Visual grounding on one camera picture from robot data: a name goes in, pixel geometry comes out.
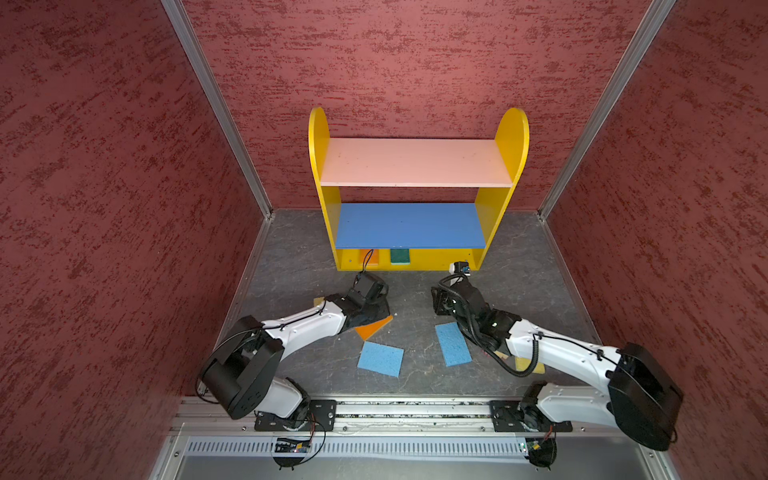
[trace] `toy shelf unit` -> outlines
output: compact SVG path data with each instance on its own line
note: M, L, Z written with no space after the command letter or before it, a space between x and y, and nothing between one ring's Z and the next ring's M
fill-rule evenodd
M339 270L444 271L482 265L528 156L528 118L509 109L494 140L331 138L310 115L310 162ZM477 187L473 204L344 204L340 187Z

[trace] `green sponge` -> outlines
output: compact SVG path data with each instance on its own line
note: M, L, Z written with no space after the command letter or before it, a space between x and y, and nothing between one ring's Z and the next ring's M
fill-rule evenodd
M393 248L389 251L389 262L392 265L410 265L411 251L407 248Z

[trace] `blue sponge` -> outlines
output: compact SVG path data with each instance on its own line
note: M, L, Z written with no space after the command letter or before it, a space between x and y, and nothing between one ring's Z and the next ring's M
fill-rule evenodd
M400 376L401 364L402 349L365 342L362 345L362 353L360 353L357 368L389 376Z
M461 365L472 361L467 342L458 330L456 322L435 325L435 331L437 332L437 340L440 341L442 358L445 359L447 366Z

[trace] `textured red wall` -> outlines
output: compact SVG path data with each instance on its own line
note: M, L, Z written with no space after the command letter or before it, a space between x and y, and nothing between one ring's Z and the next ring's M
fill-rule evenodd
M504 112L522 107L531 151L510 206L538 209L648 3L184 4L276 207L319 206L306 129L321 105L339 137L493 138ZM428 189L343 197L474 200Z
M685 391L683 478L768 478L767 25L678 0L550 217L602 339Z
M0 62L0 478L144 480L260 213L160 2L3 2Z

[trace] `blue shelf board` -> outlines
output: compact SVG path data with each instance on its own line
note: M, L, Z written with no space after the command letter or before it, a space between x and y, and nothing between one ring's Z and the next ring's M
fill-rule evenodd
M485 248L475 204L342 204L336 249Z

